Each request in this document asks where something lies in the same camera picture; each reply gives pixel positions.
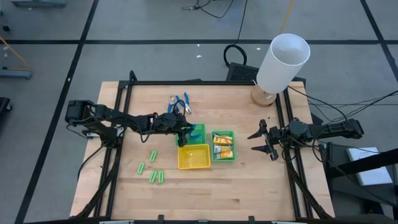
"white lamp shade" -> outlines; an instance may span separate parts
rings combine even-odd
[[[268,93],[280,93],[310,58],[310,46],[294,34],[281,34],[272,40],[257,73],[257,84]]]

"pliers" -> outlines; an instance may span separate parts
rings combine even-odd
[[[173,95],[170,95],[170,99],[169,99],[169,108],[167,109],[167,112],[168,112],[168,113],[171,113],[171,112],[172,112],[173,106],[174,106],[174,96],[173,96]]]
[[[182,101],[180,101],[180,98],[177,95],[175,95],[175,98],[177,99],[177,102],[179,101],[181,106],[185,106],[185,111],[188,114],[192,114],[191,108],[189,107],[189,97],[187,93],[184,93],[184,96],[185,96],[185,104]]]

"floor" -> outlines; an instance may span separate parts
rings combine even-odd
[[[14,223],[17,217],[50,123],[56,129],[25,222],[68,217],[76,173],[86,147],[84,139],[65,130],[62,106],[68,100],[96,101],[101,82],[125,80],[130,70],[134,70],[139,80],[226,78],[228,68],[222,53],[226,42],[232,43],[238,36],[243,0],[234,1],[222,19],[201,11],[180,10],[194,0],[99,0],[85,37],[82,34],[86,20],[93,2],[97,1],[69,0],[63,9],[16,8],[9,1],[2,3],[4,15],[0,24],[9,26],[11,32],[1,31],[0,36],[12,44],[34,71],[29,81],[0,79],[0,96],[11,98],[14,105],[0,130],[2,223]],[[398,89],[398,73],[394,74],[397,67],[386,57],[391,53],[398,59],[395,10],[398,1],[365,2],[381,35],[376,35],[361,4],[364,2],[295,2],[284,32],[312,43],[311,58],[298,74],[307,79],[309,95],[328,103],[352,103]],[[222,14],[228,4],[229,0],[218,0],[207,9]],[[279,33],[288,5],[289,0],[249,0],[241,39],[250,44],[240,44],[248,55],[248,65],[260,66],[268,48],[260,43]],[[23,66],[10,50],[3,49],[4,54],[7,57],[1,57],[1,66]],[[233,50],[228,52],[228,59],[242,61]],[[71,66],[73,62],[77,62],[76,67]],[[69,82],[66,101],[59,101],[63,87]],[[396,104],[398,100],[390,97],[382,103]],[[62,109],[60,116],[53,116],[56,108]],[[355,108],[346,107],[343,112]],[[328,117],[338,116],[333,110],[322,110]],[[311,107],[311,111],[322,118],[316,108]],[[365,137],[359,141],[343,138],[334,141],[356,147],[376,146],[381,151],[393,149],[394,136],[398,135],[397,113],[398,107],[394,105],[371,106],[353,116],[361,121]],[[355,198],[341,194],[334,197],[336,215],[361,212]]]

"green plastic basket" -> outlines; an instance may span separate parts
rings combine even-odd
[[[232,153],[234,154],[234,157],[232,158],[228,158],[228,159],[215,159],[215,153],[214,153],[214,143],[213,143],[213,139],[214,139],[214,134],[221,134],[221,135],[226,135],[229,137],[232,137]],[[215,161],[215,162],[232,162],[236,160],[236,151],[235,151],[235,135],[233,131],[212,131],[211,132],[211,160]]]
[[[201,136],[197,139],[188,138],[187,145],[193,144],[206,144],[206,129],[205,124],[195,124],[195,130],[192,131],[191,135],[201,134]],[[175,145],[178,146],[178,136],[175,136]]]

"white paper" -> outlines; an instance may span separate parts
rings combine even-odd
[[[348,152],[349,159],[351,161],[355,161],[358,159],[363,159],[363,158],[366,158],[369,156],[373,156],[379,152],[376,147],[364,147],[364,148],[360,148],[360,149],[372,151],[375,153],[350,148],[350,149],[347,149],[347,152]],[[392,183],[391,177],[390,177],[386,167],[380,167],[377,169],[360,172],[360,173],[357,173],[356,176],[358,177],[359,183],[362,186],[376,185],[376,184],[391,184]]]

